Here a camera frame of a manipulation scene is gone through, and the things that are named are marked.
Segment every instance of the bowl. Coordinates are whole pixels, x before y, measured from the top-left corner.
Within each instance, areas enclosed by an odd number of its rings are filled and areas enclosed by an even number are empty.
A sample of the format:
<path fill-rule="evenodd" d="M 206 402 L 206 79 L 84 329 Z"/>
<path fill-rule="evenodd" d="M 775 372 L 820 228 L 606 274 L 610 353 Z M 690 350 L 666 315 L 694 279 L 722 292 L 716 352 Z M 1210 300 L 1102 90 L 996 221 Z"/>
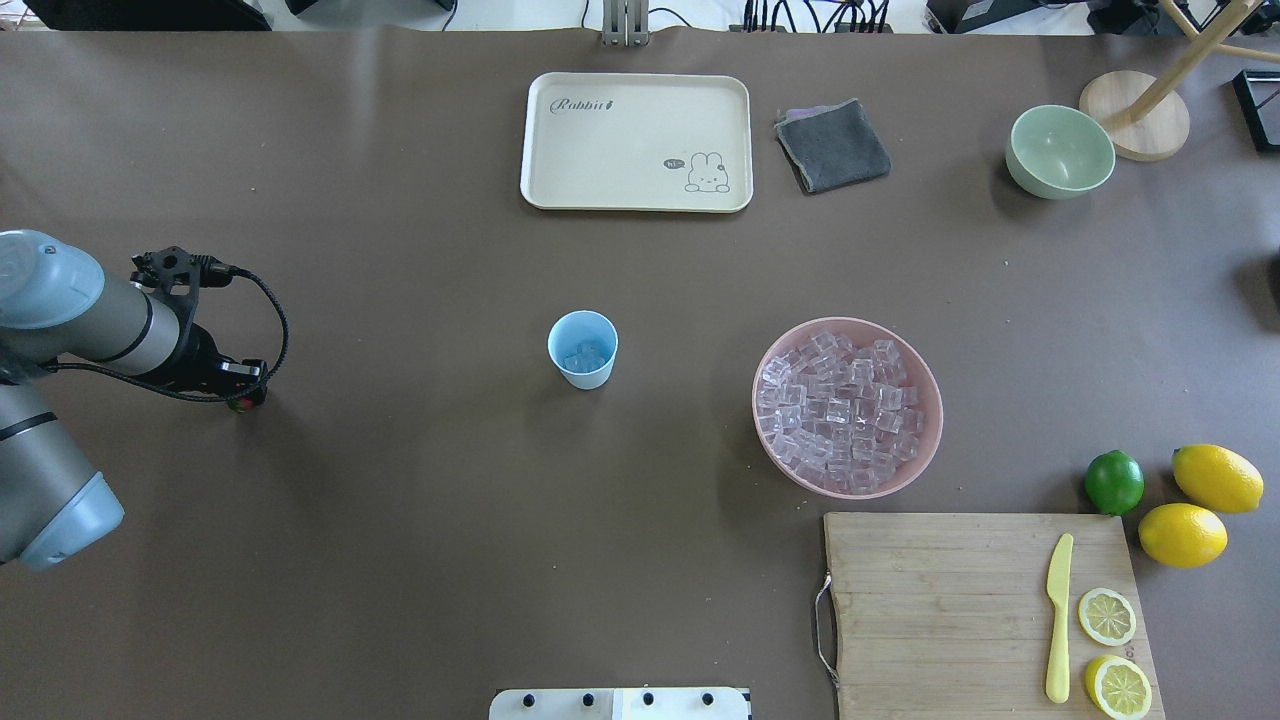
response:
<path fill-rule="evenodd" d="M 1027 192 L 1066 200 L 1106 182 L 1116 167 L 1116 150 L 1093 118 L 1074 108 L 1039 105 L 1014 122 L 1005 165 Z"/>
<path fill-rule="evenodd" d="M 814 484 L 797 475 L 796 470 L 783 462 L 774 454 L 769 441 L 765 438 L 765 430 L 760 424 L 759 414 L 755 411 L 756 393 L 762 387 L 764 387 L 764 372 L 769 360 L 797 348 L 801 343 L 822 331 L 829 331 L 836 336 L 844 334 L 858 347 L 870 346 L 877 340 L 895 341 L 897 343 L 899 354 L 902 357 L 902 365 L 906 370 L 906 379 L 900 384 L 914 386 L 918 389 L 919 402 L 914 407 L 924 411 L 925 414 L 924 428 L 916 436 L 919 439 L 919 448 L 915 457 L 900 464 L 892 477 L 868 492 L 836 492 Z M 942 441 L 942 393 L 938 391 L 938 382 L 934 379 L 929 366 L 925 365 L 924 359 L 920 357 L 920 354 L 897 334 L 877 325 L 876 323 L 859 320 L 858 318 L 819 318 L 817 320 L 809 320 L 808 323 L 796 325 L 783 333 L 782 337 L 769 346 L 769 350 L 760 360 L 760 365 L 755 369 L 755 379 L 751 383 L 750 407 L 751 421 L 755 424 L 755 434 L 760 439 L 760 445 L 764 447 L 765 455 L 768 455 L 769 460 L 772 460 L 773 464 L 782 470 L 782 474 L 791 478 L 792 482 L 805 489 L 841 500 L 870 500 L 902 489 L 910 484 L 911 480 L 920 477 L 920 473 L 923 473 L 929 465 L 929 461 L 933 460 L 933 455 L 938 450 L 938 443 Z"/>

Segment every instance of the knife handle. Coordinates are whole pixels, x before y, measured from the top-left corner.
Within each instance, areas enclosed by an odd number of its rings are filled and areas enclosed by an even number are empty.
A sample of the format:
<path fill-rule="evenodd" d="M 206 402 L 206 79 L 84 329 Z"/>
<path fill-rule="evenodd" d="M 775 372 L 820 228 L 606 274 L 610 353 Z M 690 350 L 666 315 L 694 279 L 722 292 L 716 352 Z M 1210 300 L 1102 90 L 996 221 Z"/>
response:
<path fill-rule="evenodd" d="M 1066 702 L 1071 693 L 1066 653 L 1066 611 L 1053 606 L 1053 637 L 1048 644 L 1048 671 L 1044 674 L 1044 694 L 1053 702 Z"/>

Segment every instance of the robotic arm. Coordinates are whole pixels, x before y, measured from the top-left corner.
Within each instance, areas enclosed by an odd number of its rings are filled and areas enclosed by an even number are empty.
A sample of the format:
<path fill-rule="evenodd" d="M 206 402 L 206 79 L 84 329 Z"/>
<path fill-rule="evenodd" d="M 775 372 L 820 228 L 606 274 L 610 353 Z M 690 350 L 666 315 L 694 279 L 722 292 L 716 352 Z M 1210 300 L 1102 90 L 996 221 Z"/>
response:
<path fill-rule="evenodd" d="M 102 473 L 28 383 L 84 369 L 243 411 L 266 400 L 266 380 L 284 360 L 284 311 L 253 273 L 179 247 L 138 255 L 133 264 L 132 283 L 124 282 L 45 233 L 0 232 L 0 562 L 18 557 L 50 568 L 124 518 Z M 221 355 L 192 320 L 200 290 L 236 277 L 262 288 L 280 316 L 284 341 L 270 370 L 261 360 Z M 90 363 L 58 363 L 61 354 Z"/>

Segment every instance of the blue cup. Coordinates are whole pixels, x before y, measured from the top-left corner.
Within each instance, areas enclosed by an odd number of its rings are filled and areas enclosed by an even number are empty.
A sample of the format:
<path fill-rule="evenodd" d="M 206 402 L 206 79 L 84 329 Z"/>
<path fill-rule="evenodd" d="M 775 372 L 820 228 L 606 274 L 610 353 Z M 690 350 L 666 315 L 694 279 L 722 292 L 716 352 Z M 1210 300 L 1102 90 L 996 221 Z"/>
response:
<path fill-rule="evenodd" d="M 547 352 L 568 383 L 579 389 L 595 389 L 609 379 L 618 355 L 618 331 L 604 315 L 575 310 L 552 325 Z"/>

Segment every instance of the round wooden base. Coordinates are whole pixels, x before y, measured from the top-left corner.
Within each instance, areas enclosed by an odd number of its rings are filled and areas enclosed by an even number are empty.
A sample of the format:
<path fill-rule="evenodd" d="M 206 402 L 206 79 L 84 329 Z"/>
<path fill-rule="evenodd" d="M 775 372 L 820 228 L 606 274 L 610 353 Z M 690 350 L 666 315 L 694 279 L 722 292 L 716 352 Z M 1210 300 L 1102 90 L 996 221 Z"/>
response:
<path fill-rule="evenodd" d="M 1094 78 L 1080 94 L 1080 110 L 1107 131 L 1121 158 L 1164 160 L 1178 152 L 1190 133 L 1190 114 L 1176 92 L 1165 96 L 1147 117 L 1128 117 L 1129 106 L 1153 82 L 1147 73 L 1116 70 Z"/>

